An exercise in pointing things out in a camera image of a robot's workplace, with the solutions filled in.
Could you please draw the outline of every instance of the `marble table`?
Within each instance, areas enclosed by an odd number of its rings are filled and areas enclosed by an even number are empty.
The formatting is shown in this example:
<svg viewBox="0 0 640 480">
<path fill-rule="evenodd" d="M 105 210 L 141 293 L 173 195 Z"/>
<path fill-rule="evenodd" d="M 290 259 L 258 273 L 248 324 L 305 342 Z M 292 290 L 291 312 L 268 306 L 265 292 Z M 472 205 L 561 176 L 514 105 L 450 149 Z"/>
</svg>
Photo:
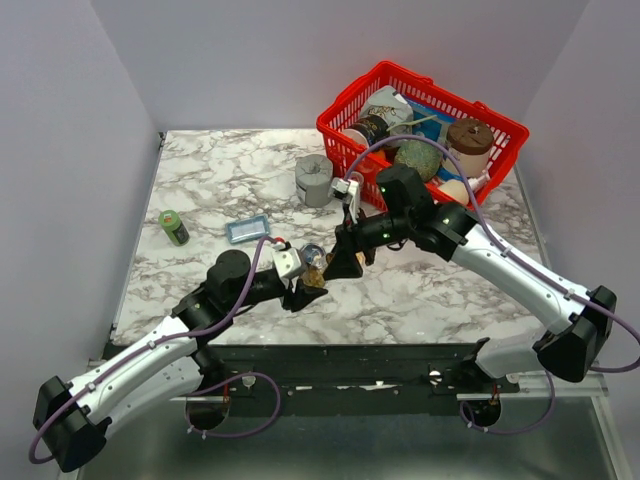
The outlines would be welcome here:
<svg viewBox="0 0 640 480">
<path fill-rule="evenodd" d="M 337 201 L 302 205 L 295 194 L 296 158 L 322 153 L 315 130 L 175 131 L 167 135 L 133 259 L 122 308 L 112 333 L 129 345 L 167 315 L 204 280 L 216 257 L 231 248 L 227 222 L 267 214 L 272 234 L 301 247 L 333 246 L 342 219 Z M 524 253 L 538 247 L 520 188 L 511 174 L 485 202 L 490 224 Z M 171 244 L 157 224 L 176 210 L 191 234 Z M 369 206 L 367 213 L 374 212 Z M 240 248 L 253 256 L 256 242 Z M 261 266 L 269 262 L 269 249 Z M 357 280 L 328 284 L 329 295 L 292 314 L 272 301 L 235 319 L 214 342 L 232 344 L 345 344 L 474 342 L 538 325 L 507 295 L 476 274 L 407 245 L 379 249 Z"/>
</svg>

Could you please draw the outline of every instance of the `green ball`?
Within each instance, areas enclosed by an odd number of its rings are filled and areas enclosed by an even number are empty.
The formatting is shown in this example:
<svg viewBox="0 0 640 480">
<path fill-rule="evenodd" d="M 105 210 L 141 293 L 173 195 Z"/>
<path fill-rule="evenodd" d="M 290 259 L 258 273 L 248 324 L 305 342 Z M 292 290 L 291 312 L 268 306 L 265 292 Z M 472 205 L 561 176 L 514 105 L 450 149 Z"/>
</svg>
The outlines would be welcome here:
<svg viewBox="0 0 640 480">
<path fill-rule="evenodd" d="M 436 176 L 442 163 L 442 152 L 432 145 L 417 140 L 407 140 L 396 153 L 395 163 L 415 168 L 423 182 Z"/>
</svg>

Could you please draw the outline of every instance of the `gray wall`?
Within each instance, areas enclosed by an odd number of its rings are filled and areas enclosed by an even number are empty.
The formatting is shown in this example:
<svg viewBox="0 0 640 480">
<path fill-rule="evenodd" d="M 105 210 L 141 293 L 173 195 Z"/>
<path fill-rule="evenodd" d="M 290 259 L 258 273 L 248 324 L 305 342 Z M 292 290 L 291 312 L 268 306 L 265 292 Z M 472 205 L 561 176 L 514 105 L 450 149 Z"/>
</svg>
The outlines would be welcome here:
<svg viewBox="0 0 640 480">
<path fill-rule="evenodd" d="M 618 294 L 618 312 L 640 328 L 640 3 L 592 1 L 524 122 L 532 135 L 519 160 L 552 265 Z M 615 329 L 603 365 L 640 348 Z M 609 375 L 611 404 L 640 478 L 638 373 Z"/>
<path fill-rule="evenodd" d="M 587 0 L 93 0 L 154 121 L 313 126 L 388 58 L 521 118 Z"/>
<path fill-rule="evenodd" d="M 36 393 L 107 339 L 158 137 L 87 0 L 3 2 L 0 63 L 0 476 L 54 478 Z"/>
</svg>

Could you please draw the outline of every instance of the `plastic basket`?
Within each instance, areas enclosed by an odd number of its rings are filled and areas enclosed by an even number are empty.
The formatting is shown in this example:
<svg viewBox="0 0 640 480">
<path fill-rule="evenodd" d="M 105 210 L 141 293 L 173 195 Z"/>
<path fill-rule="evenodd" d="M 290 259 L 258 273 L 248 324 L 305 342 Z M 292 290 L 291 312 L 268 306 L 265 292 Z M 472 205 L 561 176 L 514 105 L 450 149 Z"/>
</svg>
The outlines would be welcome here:
<svg viewBox="0 0 640 480">
<path fill-rule="evenodd" d="M 491 179 L 476 192 L 476 198 L 480 203 L 487 198 L 491 190 L 500 185 L 513 168 L 520 148 L 529 137 L 529 130 L 523 125 L 490 110 L 484 103 L 468 102 L 434 85 L 431 78 L 417 75 L 392 62 L 383 61 L 349 85 L 338 95 L 333 105 L 318 117 L 316 127 L 324 136 L 324 145 L 327 157 L 333 163 L 334 176 L 343 176 L 358 154 L 365 150 L 362 145 L 356 144 L 340 132 L 357 120 L 366 99 L 385 85 L 392 85 L 406 98 L 451 117 L 477 118 L 491 127 L 494 137 L 488 163 Z M 367 155 L 356 168 L 365 179 L 362 199 L 380 210 L 386 208 L 376 185 L 376 175 L 390 165 L 380 158 Z M 431 183 L 427 183 L 427 187 L 435 200 L 451 201 L 451 198 Z"/>
</svg>

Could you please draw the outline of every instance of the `small blue container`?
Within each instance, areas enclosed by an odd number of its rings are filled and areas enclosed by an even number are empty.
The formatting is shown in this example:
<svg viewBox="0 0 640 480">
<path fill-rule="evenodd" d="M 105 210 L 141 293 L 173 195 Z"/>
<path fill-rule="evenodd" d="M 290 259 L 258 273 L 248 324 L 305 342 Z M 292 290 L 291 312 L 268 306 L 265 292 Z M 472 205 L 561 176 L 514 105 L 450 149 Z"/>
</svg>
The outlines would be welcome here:
<svg viewBox="0 0 640 480">
<path fill-rule="evenodd" d="M 424 105 L 421 105 L 412 100 L 407 100 L 407 102 L 413 109 L 414 120 L 431 117 L 433 115 L 436 116 L 436 118 L 425 120 L 424 122 L 420 122 L 414 125 L 412 129 L 412 133 L 414 135 L 420 135 L 421 137 L 426 137 L 429 140 L 438 142 L 446 136 L 449 125 L 451 125 L 456 120 L 455 118 L 445 113 L 434 110 L 433 108 L 425 107 Z"/>
<path fill-rule="evenodd" d="M 246 220 L 227 223 L 225 230 L 230 244 L 249 242 L 269 235 L 269 220 L 264 214 L 256 215 Z"/>
</svg>

